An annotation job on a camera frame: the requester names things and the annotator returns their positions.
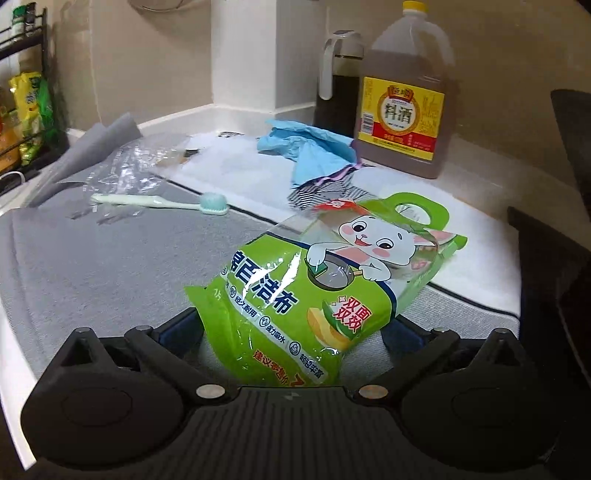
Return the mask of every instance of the toothbrush head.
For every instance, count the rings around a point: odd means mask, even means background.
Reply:
[[[228,200],[220,193],[203,193],[200,198],[201,211],[207,215],[226,215]]]

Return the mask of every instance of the bottle handle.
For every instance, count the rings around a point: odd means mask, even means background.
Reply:
[[[423,30],[437,40],[443,63],[448,67],[453,67],[456,64],[456,59],[453,54],[452,44],[446,33],[438,25],[431,22],[423,22]]]
[[[330,100],[333,95],[332,69],[337,43],[346,38],[356,38],[362,42],[361,35],[354,30],[339,30],[333,33],[324,44],[324,52],[320,60],[320,79],[318,83],[318,95],[323,100]]]

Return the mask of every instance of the light blue toothbrush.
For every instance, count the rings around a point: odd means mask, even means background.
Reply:
[[[135,205],[149,208],[179,208],[184,210],[199,210],[207,215],[226,215],[228,201],[219,193],[204,193],[201,195],[201,203],[171,202],[154,195],[120,195],[95,193],[90,197],[95,203],[108,203],[111,205]]]

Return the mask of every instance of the green plastic bag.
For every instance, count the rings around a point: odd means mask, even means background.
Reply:
[[[408,218],[413,208],[429,223]],[[332,385],[343,354],[401,313],[466,245],[433,228],[448,220],[444,207],[412,193],[335,200],[273,227],[207,288],[186,291],[217,357],[244,384]]]

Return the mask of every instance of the blue cloth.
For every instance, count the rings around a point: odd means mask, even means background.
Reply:
[[[299,122],[271,120],[271,133],[258,141],[259,152],[275,152],[295,162],[291,184],[329,177],[357,163],[352,138]]]

